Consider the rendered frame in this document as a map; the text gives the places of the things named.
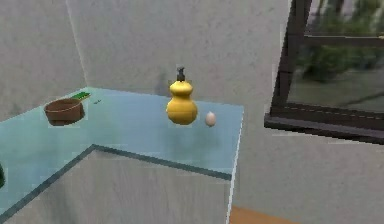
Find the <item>pale blue kitchen counter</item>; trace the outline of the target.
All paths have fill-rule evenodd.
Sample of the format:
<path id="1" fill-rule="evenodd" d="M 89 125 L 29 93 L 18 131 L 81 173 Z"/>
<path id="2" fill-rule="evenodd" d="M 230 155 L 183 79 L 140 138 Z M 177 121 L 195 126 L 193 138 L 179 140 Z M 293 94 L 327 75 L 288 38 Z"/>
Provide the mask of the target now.
<path id="1" fill-rule="evenodd" d="M 52 126 L 38 106 L 0 122 L 0 224 L 94 150 L 232 180 L 243 121 L 239 105 L 198 102 L 190 125 L 167 117 L 167 98 L 89 87 L 85 116 Z M 216 124 L 205 124 L 206 114 Z"/>

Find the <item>yellow soap dispenser bottle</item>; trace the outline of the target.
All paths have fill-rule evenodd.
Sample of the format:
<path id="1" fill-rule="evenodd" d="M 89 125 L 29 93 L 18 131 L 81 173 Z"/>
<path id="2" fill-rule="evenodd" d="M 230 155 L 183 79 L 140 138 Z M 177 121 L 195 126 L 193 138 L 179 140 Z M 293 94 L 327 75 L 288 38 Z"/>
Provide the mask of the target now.
<path id="1" fill-rule="evenodd" d="M 177 68 L 176 81 L 169 86 L 171 99 L 166 106 L 168 118 L 178 125 L 193 123 L 198 114 L 198 108 L 191 99 L 193 86 L 187 81 L 184 67 Z"/>

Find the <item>dark framed window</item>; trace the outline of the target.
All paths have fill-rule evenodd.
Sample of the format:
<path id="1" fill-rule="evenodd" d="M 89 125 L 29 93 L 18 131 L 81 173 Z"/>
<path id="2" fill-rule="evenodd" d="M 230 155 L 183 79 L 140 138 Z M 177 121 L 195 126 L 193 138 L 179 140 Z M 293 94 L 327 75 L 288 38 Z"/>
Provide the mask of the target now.
<path id="1" fill-rule="evenodd" d="M 292 0 L 264 126 L 384 145 L 384 0 Z"/>

